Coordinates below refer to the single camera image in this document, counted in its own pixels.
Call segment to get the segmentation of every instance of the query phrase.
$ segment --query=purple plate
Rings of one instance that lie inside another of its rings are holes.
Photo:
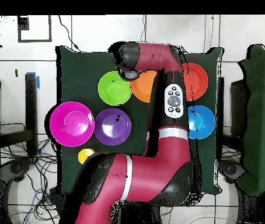
[[[105,145],[114,146],[123,143],[130,135],[130,131],[130,118],[119,109],[105,109],[95,119],[94,134]]]

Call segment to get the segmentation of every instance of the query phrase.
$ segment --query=red plate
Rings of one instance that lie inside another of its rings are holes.
[[[197,64],[185,63],[182,67],[184,85],[186,87],[186,100],[197,100],[207,89],[208,76],[205,70]]]

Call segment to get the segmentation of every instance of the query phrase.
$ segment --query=plate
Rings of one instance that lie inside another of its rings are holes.
[[[50,130],[55,140],[67,147],[76,147],[89,140],[95,121],[83,104],[69,101],[59,105],[50,118]]]
[[[105,145],[114,146],[123,143],[130,132],[130,118],[120,109],[105,109],[95,119],[95,136]]]
[[[184,85],[186,87],[186,100],[197,100],[207,90],[208,76],[205,70],[197,64],[185,63],[182,66]]]
[[[155,76],[156,71],[146,71],[141,73],[138,79],[130,82],[132,93],[142,102],[150,102],[150,95]]]
[[[94,153],[95,153],[95,151],[94,151],[93,149],[82,149],[82,150],[79,152],[79,155],[78,155],[78,159],[79,159],[80,164],[83,164],[83,163],[86,161],[86,159],[87,159],[90,155],[92,155],[92,154],[94,154]]]
[[[204,139],[215,128],[215,117],[210,109],[204,106],[191,106],[187,109],[189,116],[189,138]]]
[[[110,106],[119,106],[131,97],[130,83],[121,79],[117,71],[105,74],[98,83],[100,98]]]

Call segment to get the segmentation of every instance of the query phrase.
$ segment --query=yellow cup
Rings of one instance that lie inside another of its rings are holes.
[[[93,149],[82,149],[78,155],[79,162],[83,164],[85,160],[94,153],[95,151]]]

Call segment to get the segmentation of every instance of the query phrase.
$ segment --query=green plate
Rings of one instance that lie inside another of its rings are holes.
[[[110,106],[119,106],[131,97],[129,82],[121,79],[117,71],[105,74],[98,83],[100,98]]]

